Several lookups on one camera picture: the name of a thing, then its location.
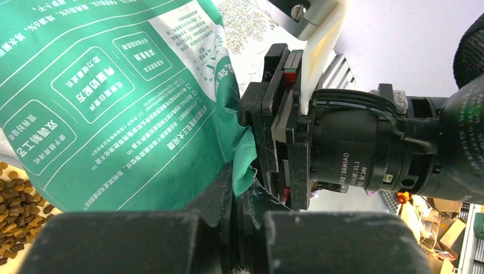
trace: wire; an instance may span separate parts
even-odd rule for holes
[[[313,96],[314,107],[346,107],[367,110],[385,118],[391,125],[394,134],[404,138],[404,122],[398,119],[397,107],[389,100],[362,91],[353,90],[316,90]]]
[[[425,253],[427,255],[432,256],[432,257],[435,257],[435,258],[438,258],[438,259],[441,259],[441,260],[444,260],[444,259],[448,259],[450,261],[457,260],[457,258],[454,257],[450,252],[448,252],[448,251],[441,251],[441,250],[435,249],[435,245],[436,244],[437,243],[435,242],[433,244],[433,246],[430,248],[430,247],[428,247],[424,243],[424,240],[421,240],[420,241],[420,247],[423,249],[423,251],[425,251]]]

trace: cardboard box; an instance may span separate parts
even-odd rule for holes
[[[433,202],[434,208],[439,210],[440,212],[460,212],[462,207],[462,203],[456,201],[434,198]]]
[[[429,238],[420,238],[420,245],[423,247],[426,247],[427,249],[435,249],[435,247],[440,248],[440,245],[438,245],[437,239],[433,240]]]
[[[430,222],[430,221],[423,221],[422,222],[422,225],[424,226],[428,226],[430,227],[430,233],[427,234],[427,233],[420,233],[420,236],[421,237],[424,237],[424,238],[429,238],[431,240],[434,240],[434,241],[437,241],[438,239],[438,232],[440,230],[440,227],[439,227],[439,223],[434,223],[434,222]]]
[[[442,252],[448,252],[449,253],[449,256],[452,260],[457,260],[457,258],[459,258],[459,254],[457,254],[455,251],[453,251],[452,249],[446,247],[445,245],[440,245],[439,243],[437,243],[434,247],[435,250],[440,250]]]
[[[432,223],[440,224],[442,215],[435,209],[431,210],[427,217],[422,217],[423,221],[431,221]]]
[[[466,222],[464,220],[454,219],[453,224],[439,239],[439,243],[441,243],[441,245],[445,245],[448,248],[451,248],[465,228]]]
[[[438,258],[434,258],[429,256],[429,267],[431,273],[433,274],[453,274],[454,273],[454,266],[448,260],[439,260]]]
[[[440,239],[447,230],[449,230],[450,226],[455,222],[455,219],[451,217],[443,217],[439,223],[439,231],[437,238]]]

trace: white plastic part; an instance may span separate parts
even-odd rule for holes
[[[341,34],[348,10],[348,0],[328,1],[327,8],[332,11],[308,39],[302,54],[300,107],[302,115],[308,114],[309,100],[324,72],[328,56]]]
[[[14,167],[22,167],[14,149],[10,145],[7,137],[0,128],[0,162],[7,163]]]

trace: kibble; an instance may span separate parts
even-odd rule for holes
[[[6,182],[5,183],[5,188],[12,188],[15,186],[15,182],[14,181],[10,181],[10,182]]]
[[[46,203],[46,202],[47,202],[47,201],[46,201],[45,199],[41,199],[41,200],[40,200],[40,201],[37,203],[37,205],[39,205],[40,207],[43,207],[43,206],[45,206],[45,203]]]
[[[24,209],[21,206],[13,207],[13,208],[10,209],[10,215],[12,215],[12,216],[18,216],[18,215],[22,214],[23,212],[24,212]]]
[[[3,254],[3,257],[9,258],[9,259],[14,259],[17,256],[18,252],[10,252],[10,251],[5,251]]]
[[[34,201],[38,202],[38,201],[40,201],[40,200],[42,200],[42,197],[41,197],[41,195],[40,195],[40,193],[39,193],[39,192],[36,192],[36,193],[34,194]]]
[[[16,172],[16,171],[10,171],[9,172],[9,178],[10,179],[17,179],[18,178],[18,172]]]
[[[49,214],[50,212],[52,212],[52,210],[54,210],[54,206],[49,204],[44,208],[44,214]]]
[[[10,199],[8,202],[9,202],[10,207],[17,207],[21,204],[22,199],[21,198],[13,198],[13,199]]]
[[[7,218],[5,218],[5,221],[7,224],[13,223],[17,219],[17,216],[10,215]]]
[[[8,174],[11,180],[0,179],[0,265],[17,256],[24,244],[32,243],[49,218],[54,206],[35,192],[30,180]],[[44,207],[47,218],[40,216]]]
[[[23,191],[25,193],[32,193],[32,192],[34,192],[34,188],[32,186],[27,186],[27,187],[23,188]]]
[[[16,191],[22,191],[22,192],[23,192],[23,189],[24,189],[24,188],[25,188],[24,186],[15,186],[15,187],[14,187],[14,189],[15,189]]]
[[[34,197],[28,193],[25,193],[25,202],[26,203],[32,203],[34,201]]]
[[[24,186],[24,181],[23,179],[13,179],[12,182],[16,185],[16,186]]]
[[[11,252],[19,252],[20,250],[24,250],[25,246],[23,244],[14,244],[11,248]]]

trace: black motor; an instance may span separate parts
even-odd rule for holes
[[[450,99],[402,98],[388,84],[316,91],[311,179],[484,204],[484,76]]]

